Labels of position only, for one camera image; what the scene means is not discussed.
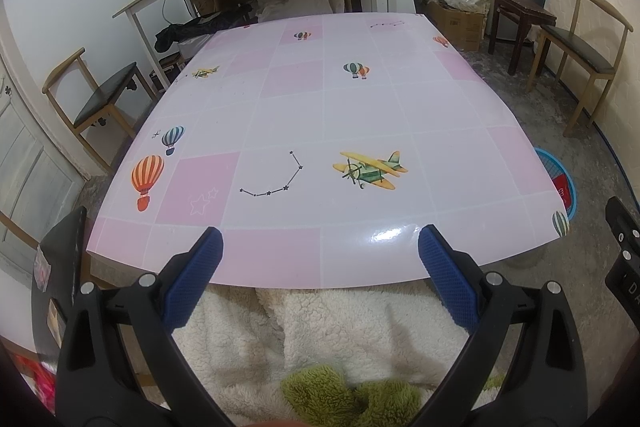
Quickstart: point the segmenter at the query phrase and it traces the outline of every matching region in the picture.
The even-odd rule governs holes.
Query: white fleece blanket
[[[399,378],[426,401],[467,334],[415,281],[318,291],[209,285],[174,339],[222,410],[247,425],[298,419],[280,381],[317,363],[341,371],[348,385]],[[479,404],[494,397],[483,393]]]

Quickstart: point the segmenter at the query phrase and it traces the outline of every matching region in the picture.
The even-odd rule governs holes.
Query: tiled wall
[[[596,120],[620,159],[636,197],[640,198],[640,0],[608,0],[634,26],[629,33],[625,54],[602,112]],[[558,16],[558,26],[569,28],[575,0],[546,0],[546,8]],[[576,33],[613,64],[623,26],[591,2],[583,0]],[[561,52],[551,46],[547,65],[556,71]],[[562,75],[564,82],[581,96],[588,76],[569,60]],[[594,94],[586,104],[591,112],[605,81],[597,80]]]

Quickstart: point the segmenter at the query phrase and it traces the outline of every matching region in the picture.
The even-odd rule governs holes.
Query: teal hot air balloon
[[[357,78],[358,72],[362,69],[362,64],[352,62],[351,64],[345,64],[343,67],[347,73],[351,73],[353,75],[353,78]]]
[[[162,136],[162,143],[166,145],[166,155],[171,156],[174,153],[174,145],[178,142],[182,135],[184,134],[184,127],[181,125],[177,125],[172,129],[168,130]]]
[[[556,212],[553,217],[554,228],[560,237],[564,237],[569,233],[569,221],[564,217],[564,214]]]

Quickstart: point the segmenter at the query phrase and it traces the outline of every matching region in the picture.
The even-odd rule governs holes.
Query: cardboard box
[[[425,15],[459,52],[476,52],[484,38],[486,15],[445,8],[436,2],[425,7]]]

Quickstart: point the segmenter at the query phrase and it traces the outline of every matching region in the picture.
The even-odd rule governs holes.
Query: dark wooden stool
[[[516,72],[518,68],[518,62],[520,60],[520,53],[522,52],[522,46],[524,45],[524,39],[527,37],[529,30],[533,24],[546,24],[549,26],[556,25],[556,16],[546,11],[543,7],[537,5],[530,0],[495,0],[494,2],[494,21],[491,28],[491,38],[489,40],[489,54],[494,54],[495,39],[498,35],[498,22],[500,21],[500,14],[512,20],[518,25],[518,33],[516,36],[516,43],[513,49],[513,55],[511,55],[511,62],[509,63],[509,74]],[[545,49],[543,50],[542,57],[546,58],[546,54],[549,50],[549,41],[545,42]],[[545,60],[540,60],[538,69],[542,70],[545,65]]]

